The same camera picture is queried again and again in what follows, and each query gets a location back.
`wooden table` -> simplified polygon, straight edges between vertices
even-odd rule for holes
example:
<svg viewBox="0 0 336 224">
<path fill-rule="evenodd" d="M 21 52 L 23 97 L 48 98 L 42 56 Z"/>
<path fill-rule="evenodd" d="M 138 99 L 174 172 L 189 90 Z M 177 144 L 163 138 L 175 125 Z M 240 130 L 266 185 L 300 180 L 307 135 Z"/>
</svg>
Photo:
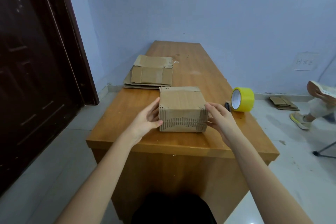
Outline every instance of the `wooden table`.
<svg viewBox="0 0 336 224">
<path fill-rule="evenodd" d="M 232 88 L 200 44 L 155 41 L 147 56 L 172 57 L 173 85 L 198 86 L 207 102 L 224 103 Z M 117 137 L 158 90 L 122 89 L 86 140 L 99 163 Z M 233 113 L 244 135 L 269 164 L 279 152 L 250 113 Z M 132 148 L 112 195 L 117 214 L 125 224 L 150 192 L 174 196 L 199 195 L 217 223 L 224 223 L 248 192 L 245 179 L 230 148 L 219 133 L 149 132 Z"/>
</svg>

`white pants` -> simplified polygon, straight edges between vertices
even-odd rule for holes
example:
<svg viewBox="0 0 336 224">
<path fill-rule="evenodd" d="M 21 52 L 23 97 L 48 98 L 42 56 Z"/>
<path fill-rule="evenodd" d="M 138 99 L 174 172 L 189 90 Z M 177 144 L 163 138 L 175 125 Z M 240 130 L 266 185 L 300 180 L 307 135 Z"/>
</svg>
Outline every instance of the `white pants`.
<svg viewBox="0 0 336 224">
<path fill-rule="evenodd" d="M 319 98 L 314 98 L 308 103 L 310 106 L 310 114 L 315 118 L 320 118 L 336 111 L 336 106 L 326 104 Z"/>
</svg>

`leg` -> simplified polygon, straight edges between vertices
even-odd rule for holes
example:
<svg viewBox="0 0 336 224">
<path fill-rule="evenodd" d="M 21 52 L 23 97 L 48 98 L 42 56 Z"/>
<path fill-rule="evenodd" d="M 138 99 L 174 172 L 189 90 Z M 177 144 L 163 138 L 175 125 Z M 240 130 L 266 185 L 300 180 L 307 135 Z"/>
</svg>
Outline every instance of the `leg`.
<svg viewBox="0 0 336 224">
<path fill-rule="evenodd" d="M 216 224 L 212 212 L 199 196 L 185 194 L 179 196 L 174 201 L 175 206 L 175 223 L 202 223 Z"/>
<path fill-rule="evenodd" d="M 314 98 L 309 101 L 310 112 L 307 115 L 302 115 L 298 112 L 290 114 L 290 118 L 301 129 L 308 130 L 311 127 L 312 122 L 322 116 L 333 113 L 336 107 L 323 102 L 321 99 Z"/>
<path fill-rule="evenodd" d="M 145 202 L 135 211 L 131 224 L 172 224 L 173 207 L 171 200 L 160 193 L 149 194 Z"/>
</svg>

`door frame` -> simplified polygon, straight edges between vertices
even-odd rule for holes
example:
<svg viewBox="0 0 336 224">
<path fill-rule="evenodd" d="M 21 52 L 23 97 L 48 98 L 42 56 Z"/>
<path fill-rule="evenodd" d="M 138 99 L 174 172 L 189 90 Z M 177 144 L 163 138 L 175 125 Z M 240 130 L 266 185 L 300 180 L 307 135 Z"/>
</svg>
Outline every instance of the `door frame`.
<svg viewBox="0 0 336 224">
<path fill-rule="evenodd" d="M 99 98 L 86 57 L 71 0 L 47 0 L 55 26 L 84 105 L 98 105 Z"/>
</svg>

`table top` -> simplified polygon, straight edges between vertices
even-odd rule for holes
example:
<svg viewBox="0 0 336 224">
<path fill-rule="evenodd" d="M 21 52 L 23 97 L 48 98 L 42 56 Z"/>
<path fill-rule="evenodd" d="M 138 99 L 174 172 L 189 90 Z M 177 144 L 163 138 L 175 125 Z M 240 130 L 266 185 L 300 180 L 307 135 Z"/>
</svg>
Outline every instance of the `table top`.
<svg viewBox="0 0 336 224">
<path fill-rule="evenodd" d="M 146 55 L 172 57 L 178 61 L 173 66 L 172 86 L 198 86 L 207 102 L 224 104 L 230 100 L 232 87 L 201 44 L 154 41 Z M 159 90 L 120 90 L 87 138 L 88 146 L 108 149 L 138 112 L 159 95 Z M 279 152 L 254 117 L 249 112 L 233 112 L 233 116 L 260 156 L 264 160 L 275 160 Z M 234 158 L 219 133 L 210 127 L 204 133 L 159 132 L 159 129 L 154 129 L 132 151 Z"/>
</svg>

